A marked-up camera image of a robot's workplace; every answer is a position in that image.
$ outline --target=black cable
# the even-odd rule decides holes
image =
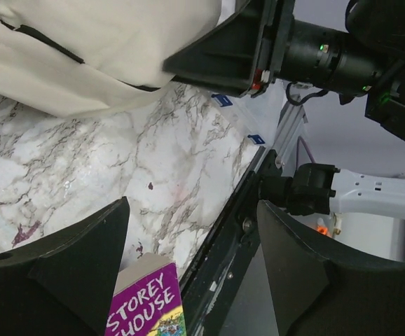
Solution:
[[[295,106],[302,106],[302,105],[304,105],[309,99],[316,98],[316,97],[323,97],[323,96],[325,96],[325,95],[327,95],[327,94],[329,93],[328,90],[323,89],[323,90],[320,90],[320,91],[315,92],[315,93],[310,93],[310,94],[308,94],[307,96],[305,96],[304,98],[302,98],[301,101],[297,101],[297,100],[294,100],[293,98],[291,98],[290,90],[291,90],[291,86],[292,86],[292,85],[293,85],[293,83],[290,83],[290,84],[287,85],[287,89],[285,90],[285,94],[286,94],[286,96],[287,96],[288,102],[289,102],[291,105],[295,105]]]

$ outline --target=black frame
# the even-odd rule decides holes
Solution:
[[[188,335],[219,334],[260,245],[256,218],[260,185],[265,177],[282,174],[274,150],[255,172],[264,152],[259,149],[181,279]]]

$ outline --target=purple book cover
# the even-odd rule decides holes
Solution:
[[[170,263],[112,300],[105,336],[186,336],[177,268]]]

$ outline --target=black zipper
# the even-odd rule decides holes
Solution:
[[[60,44],[54,42],[54,40],[52,40],[51,38],[48,38],[46,35],[42,34],[39,30],[37,30],[33,27],[22,24],[19,28],[15,28],[2,20],[0,20],[0,24],[2,24],[6,28],[11,29],[15,32],[26,34],[26,35],[32,37],[33,39],[36,39],[42,43],[45,43],[47,46],[50,46],[51,48],[56,49],[63,55],[66,55],[68,58],[71,58],[72,60],[74,60],[75,62],[78,62],[79,64],[85,64],[84,59],[82,59],[78,55],[74,54],[70,50],[67,50]],[[155,92],[157,90],[160,90],[160,87],[150,87],[147,85],[132,85],[132,84],[123,82],[122,80],[118,80],[118,79],[116,79],[116,80],[125,85],[128,85],[134,89],[138,89],[138,90],[145,91],[145,92]]]

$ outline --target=white fabric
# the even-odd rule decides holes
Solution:
[[[220,0],[0,0],[0,20],[85,61],[0,23],[0,94],[56,116],[148,104],[172,78],[163,60],[213,28],[220,10]]]

